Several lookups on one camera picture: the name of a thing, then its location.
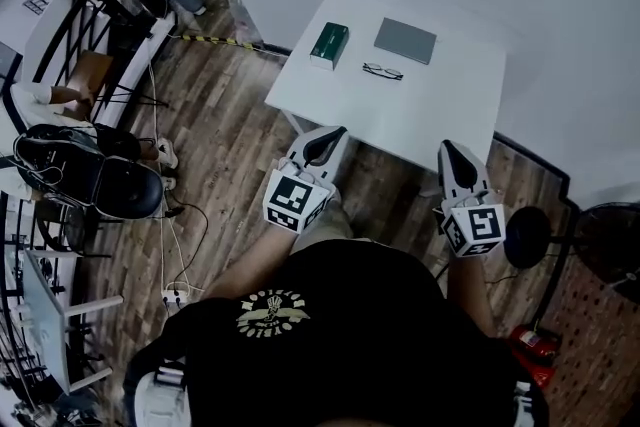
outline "yellow and black tape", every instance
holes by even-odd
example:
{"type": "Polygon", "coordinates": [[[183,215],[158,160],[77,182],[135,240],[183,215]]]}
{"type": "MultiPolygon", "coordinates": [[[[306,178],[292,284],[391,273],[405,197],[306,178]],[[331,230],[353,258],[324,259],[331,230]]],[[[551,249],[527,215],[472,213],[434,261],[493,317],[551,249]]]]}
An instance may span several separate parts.
{"type": "Polygon", "coordinates": [[[269,52],[272,54],[278,54],[288,57],[291,52],[289,50],[277,47],[275,45],[254,45],[252,43],[239,43],[237,40],[233,38],[216,38],[215,36],[192,36],[190,34],[183,34],[179,36],[185,41],[206,41],[207,43],[213,43],[214,45],[222,44],[222,45],[232,45],[234,47],[242,47],[247,50],[254,50],[257,52],[269,52]]]}

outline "eyeglasses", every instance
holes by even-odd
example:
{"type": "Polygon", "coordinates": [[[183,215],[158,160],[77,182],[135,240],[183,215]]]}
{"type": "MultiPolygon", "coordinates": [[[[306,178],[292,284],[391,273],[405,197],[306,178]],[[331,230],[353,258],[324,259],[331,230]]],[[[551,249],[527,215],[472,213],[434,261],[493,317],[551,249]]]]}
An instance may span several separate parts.
{"type": "Polygon", "coordinates": [[[372,75],[377,75],[378,77],[389,80],[402,80],[402,77],[404,77],[404,75],[398,70],[383,68],[379,64],[375,63],[364,63],[362,65],[362,71],[366,71],[367,73],[371,73],[372,75]]]}

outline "white table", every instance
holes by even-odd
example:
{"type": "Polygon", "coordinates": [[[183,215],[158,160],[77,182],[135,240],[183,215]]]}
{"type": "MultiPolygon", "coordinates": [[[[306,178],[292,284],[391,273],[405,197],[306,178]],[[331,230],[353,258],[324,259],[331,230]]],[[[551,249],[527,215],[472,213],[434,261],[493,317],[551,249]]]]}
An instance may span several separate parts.
{"type": "Polygon", "coordinates": [[[83,386],[98,381],[109,374],[111,368],[105,368],[95,374],[71,383],[67,368],[66,319],[74,315],[82,315],[90,311],[101,310],[122,303],[122,296],[110,297],[99,301],[63,308],[51,292],[45,280],[38,258],[77,258],[75,253],[58,253],[55,251],[25,251],[22,286],[24,302],[28,307],[32,321],[31,333],[39,345],[38,352],[43,363],[64,393],[71,393],[83,386]]]}
{"type": "Polygon", "coordinates": [[[451,139],[486,162],[500,105],[506,53],[443,27],[428,13],[372,0],[324,0],[296,44],[266,103],[320,125],[342,125],[356,139],[436,170],[440,143],[451,139]],[[383,18],[437,35],[429,65],[375,48],[383,18]],[[327,22],[346,25],[349,41],[334,71],[309,53],[327,22]],[[404,74],[387,80],[362,71],[376,63],[404,74]]]}

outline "white shoe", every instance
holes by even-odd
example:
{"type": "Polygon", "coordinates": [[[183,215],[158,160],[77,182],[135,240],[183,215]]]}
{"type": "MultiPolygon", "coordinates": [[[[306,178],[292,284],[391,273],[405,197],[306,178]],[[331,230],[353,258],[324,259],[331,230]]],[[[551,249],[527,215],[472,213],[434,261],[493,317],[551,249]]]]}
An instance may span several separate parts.
{"type": "Polygon", "coordinates": [[[178,156],[173,151],[173,144],[164,137],[158,138],[158,162],[171,169],[178,167],[178,156]]]}
{"type": "Polygon", "coordinates": [[[162,187],[165,191],[172,191],[178,184],[175,178],[169,178],[167,176],[161,176],[160,178],[162,178],[162,187]]]}

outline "electrical outlet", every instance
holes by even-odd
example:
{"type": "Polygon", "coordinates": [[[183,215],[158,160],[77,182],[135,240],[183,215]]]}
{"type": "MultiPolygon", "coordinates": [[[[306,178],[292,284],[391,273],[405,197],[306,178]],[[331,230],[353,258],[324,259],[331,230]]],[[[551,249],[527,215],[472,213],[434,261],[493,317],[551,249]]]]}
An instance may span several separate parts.
{"type": "Polygon", "coordinates": [[[166,299],[167,303],[177,303],[180,299],[180,306],[187,304],[187,293],[184,290],[164,290],[162,292],[162,300],[166,299]]]}

